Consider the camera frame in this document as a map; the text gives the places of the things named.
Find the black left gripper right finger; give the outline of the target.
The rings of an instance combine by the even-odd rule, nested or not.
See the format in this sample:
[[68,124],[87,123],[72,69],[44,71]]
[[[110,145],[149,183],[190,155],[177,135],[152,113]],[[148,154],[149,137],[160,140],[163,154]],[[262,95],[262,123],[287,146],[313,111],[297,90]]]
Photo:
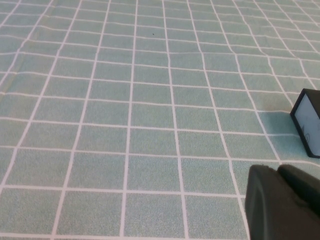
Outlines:
[[278,173],[290,188],[320,216],[320,180],[289,164],[278,167]]

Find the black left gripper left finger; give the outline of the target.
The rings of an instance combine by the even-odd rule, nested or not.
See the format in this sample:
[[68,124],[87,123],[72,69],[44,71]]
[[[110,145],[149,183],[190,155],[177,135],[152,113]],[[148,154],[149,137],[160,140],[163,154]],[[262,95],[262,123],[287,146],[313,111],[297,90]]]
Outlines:
[[266,165],[249,168],[245,213],[252,240],[318,240],[320,216],[278,173]]

